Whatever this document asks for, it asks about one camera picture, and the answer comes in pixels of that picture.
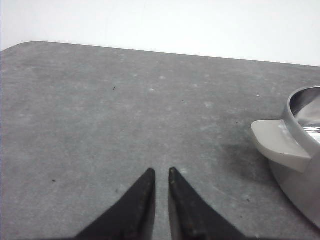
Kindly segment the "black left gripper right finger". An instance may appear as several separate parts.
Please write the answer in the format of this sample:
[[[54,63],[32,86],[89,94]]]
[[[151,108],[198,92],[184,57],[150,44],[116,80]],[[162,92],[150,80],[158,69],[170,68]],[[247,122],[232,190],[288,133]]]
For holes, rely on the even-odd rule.
[[[211,208],[175,168],[168,175],[168,212],[173,240],[245,240],[235,226]]]

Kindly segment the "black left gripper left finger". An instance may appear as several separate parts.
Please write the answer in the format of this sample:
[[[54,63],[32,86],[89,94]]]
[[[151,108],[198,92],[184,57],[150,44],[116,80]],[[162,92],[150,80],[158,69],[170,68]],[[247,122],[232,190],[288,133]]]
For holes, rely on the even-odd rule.
[[[156,172],[148,168],[106,212],[75,236],[76,240],[151,240],[156,210]]]

